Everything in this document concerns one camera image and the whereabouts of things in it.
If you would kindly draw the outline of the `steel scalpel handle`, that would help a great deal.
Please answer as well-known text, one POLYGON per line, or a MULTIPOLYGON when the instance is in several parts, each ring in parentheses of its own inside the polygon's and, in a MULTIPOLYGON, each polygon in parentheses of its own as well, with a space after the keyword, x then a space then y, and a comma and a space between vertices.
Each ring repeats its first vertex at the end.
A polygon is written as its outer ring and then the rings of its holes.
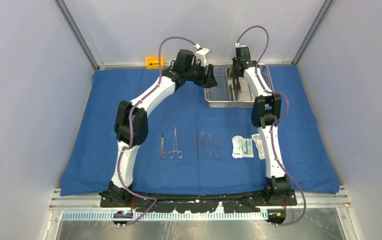
POLYGON ((240 92, 241 92, 241 85, 240 85, 239 78, 235 78, 233 80, 233 94, 235 99, 238 99, 240 92))

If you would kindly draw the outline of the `wire mesh steel tray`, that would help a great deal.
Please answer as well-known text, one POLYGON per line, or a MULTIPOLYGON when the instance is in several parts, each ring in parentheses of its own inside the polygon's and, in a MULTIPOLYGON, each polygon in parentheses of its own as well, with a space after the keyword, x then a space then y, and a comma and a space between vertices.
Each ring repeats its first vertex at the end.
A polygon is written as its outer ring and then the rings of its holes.
MULTIPOLYGON (((215 65, 213 67, 214 77, 218 86, 204 90, 207 105, 211 108, 252 108, 254 102, 235 102, 229 100, 225 73, 227 68, 232 68, 232 66, 215 65)), ((259 65, 259 70, 255 70, 253 67, 246 69, 243 78, 250 86, 251 92, 254 95, 254 101, 258 95, 262 94, 264 89, 271 92, 274 91, 269 68, 264 64, 259 65)))

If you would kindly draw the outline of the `blunt steel tweezers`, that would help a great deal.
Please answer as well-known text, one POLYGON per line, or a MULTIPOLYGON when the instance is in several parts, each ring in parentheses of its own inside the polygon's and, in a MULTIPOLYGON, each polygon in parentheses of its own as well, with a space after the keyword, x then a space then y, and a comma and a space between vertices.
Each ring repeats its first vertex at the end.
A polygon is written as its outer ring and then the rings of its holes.
POLYGON ((201 155, 204 155, 205 132, 201 131, 201 155))

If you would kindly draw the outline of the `thin steel tweezers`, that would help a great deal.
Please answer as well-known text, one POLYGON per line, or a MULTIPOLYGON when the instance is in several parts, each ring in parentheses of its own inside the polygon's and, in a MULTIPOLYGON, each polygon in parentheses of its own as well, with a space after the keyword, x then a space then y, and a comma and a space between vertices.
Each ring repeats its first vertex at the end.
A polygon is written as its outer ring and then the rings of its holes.
POLYGON ((209 154, 212 155, 212 134, 209 134, 209 154))

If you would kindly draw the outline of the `steel forceps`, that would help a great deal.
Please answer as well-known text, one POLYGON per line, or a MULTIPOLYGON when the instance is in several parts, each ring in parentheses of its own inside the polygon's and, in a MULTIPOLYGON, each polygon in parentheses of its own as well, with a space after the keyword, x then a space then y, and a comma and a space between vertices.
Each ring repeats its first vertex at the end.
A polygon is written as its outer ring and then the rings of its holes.
POLYGON ((194 132, 193 133, 193 139, 194 139, 194 151, 195 151, 195 156, 198 156, 198 137, 197 134, 194 132))

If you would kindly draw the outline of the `white gauze roll packet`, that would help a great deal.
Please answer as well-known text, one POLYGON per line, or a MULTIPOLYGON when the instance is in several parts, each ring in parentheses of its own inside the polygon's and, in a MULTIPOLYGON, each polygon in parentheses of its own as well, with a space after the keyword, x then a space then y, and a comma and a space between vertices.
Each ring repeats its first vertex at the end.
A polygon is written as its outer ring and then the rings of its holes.
POLYGON ((243 137, 239 135, 236 135, 232 138, 232 156, 236 159, 243 158, 242 141, 243 137))

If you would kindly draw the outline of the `pointed steel tweezers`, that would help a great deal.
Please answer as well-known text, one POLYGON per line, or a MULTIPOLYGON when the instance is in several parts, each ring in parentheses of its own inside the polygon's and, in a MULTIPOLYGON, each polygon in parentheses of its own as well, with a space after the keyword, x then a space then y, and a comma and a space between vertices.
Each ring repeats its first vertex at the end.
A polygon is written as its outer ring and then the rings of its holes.
POLYGON ((216 149, 216 156, 219 156, 219 138, 215 138, 215 149, 216 149))

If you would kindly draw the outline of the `blue surgical wrap cloth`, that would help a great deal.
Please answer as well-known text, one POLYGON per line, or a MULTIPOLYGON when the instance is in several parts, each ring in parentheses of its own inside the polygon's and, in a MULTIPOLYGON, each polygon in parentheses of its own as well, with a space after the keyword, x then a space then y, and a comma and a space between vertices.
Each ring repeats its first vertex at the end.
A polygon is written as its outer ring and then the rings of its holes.
MULTIPOLYGON (((286 94, 290 107, 278 125, 283 164, 294 178, 293 189, 337 193, 340 183, 322 143, 301 77, 295 66, 270 66, 274 89, 286 94)), ((118 104, 130 101, 157 79, 155 70, 109 69, 93 75, 93 85, 77 139, 61 176, 61 195, 101 192, 115 172, 118 147, 114 123, 118 104)), ((133 170, 133 191, 177 195, 235 194, 265 186, 265 161, 257 156, 235 159, 232 138, 257 132, 249 108, 209 108, 203 88, 187 82, 149 115, 149 134, 133 170), (182 158, 169 158, 177 128, 182 158), (201 155, 201 131, 205 132, 201 155), (198 137, 195 156, 193 133, 198 137), (166 158, 157 158, 164 134, 166 158), (209 154, 212 134, 212 155, 209 154), (216 156, 215 138, 219 138, 216 156)))

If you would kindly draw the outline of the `green white sterile packet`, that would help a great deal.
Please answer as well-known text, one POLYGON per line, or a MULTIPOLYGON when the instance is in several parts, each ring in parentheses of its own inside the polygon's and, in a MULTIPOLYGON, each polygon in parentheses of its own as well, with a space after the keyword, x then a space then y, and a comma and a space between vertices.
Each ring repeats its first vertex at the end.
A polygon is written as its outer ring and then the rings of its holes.
POLYGON ((250 138, 242 139, 242 156, 244 158, 253 158, 254 157, 252 143, 253 143, 252 139, 250 139, 250 138))

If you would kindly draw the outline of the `steel hemostat ring handles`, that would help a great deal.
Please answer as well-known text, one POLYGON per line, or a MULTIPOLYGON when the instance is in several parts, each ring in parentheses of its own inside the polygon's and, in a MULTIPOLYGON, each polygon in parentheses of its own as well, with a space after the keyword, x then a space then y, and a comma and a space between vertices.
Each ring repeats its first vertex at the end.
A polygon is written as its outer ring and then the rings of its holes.
POLYGON ((173 149, 168 152, 169 158, 179 158, 181 159, 183 157, 183 152, 178 150, 178 139, 177 139, 177 128, 174 128, 174 141, 173 141, 173 149))

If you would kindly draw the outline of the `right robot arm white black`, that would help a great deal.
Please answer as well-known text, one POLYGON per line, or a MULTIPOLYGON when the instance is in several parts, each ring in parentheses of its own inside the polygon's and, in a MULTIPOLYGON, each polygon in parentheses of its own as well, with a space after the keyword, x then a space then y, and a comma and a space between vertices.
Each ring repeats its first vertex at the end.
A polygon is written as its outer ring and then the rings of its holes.
POLYGON ((232 77, 244 79, 255 97, 251 122, 257 128, 264 150, 264 198, 270 205, 277 205, 291 194, 290 179, 284 170, 278 140, 281 96, 274 93, 262 77, 257 61, 251 59, 248 46, 236 43, 235 53, 236 57, 232 59, 232 77))

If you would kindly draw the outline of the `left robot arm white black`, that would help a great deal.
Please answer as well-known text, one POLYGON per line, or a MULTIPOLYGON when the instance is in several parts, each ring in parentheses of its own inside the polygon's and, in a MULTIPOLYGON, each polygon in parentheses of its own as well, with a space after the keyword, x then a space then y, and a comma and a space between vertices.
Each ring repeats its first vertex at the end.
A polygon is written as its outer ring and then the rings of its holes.
POLYGON ((133 168, 138 149, 149 133, 150 113, 187 81, 207 89, 217 86, 213 65, 207 63, 209 52, 208 48, 201 47, 196 52, 179 50, 176 59, 160 72, 157 80, 147 90, 132 101, 123 100, 119 103, 114 126, 118 141, 117 162, 108 191, 102 197, 120 207, 131 203, 133 168))

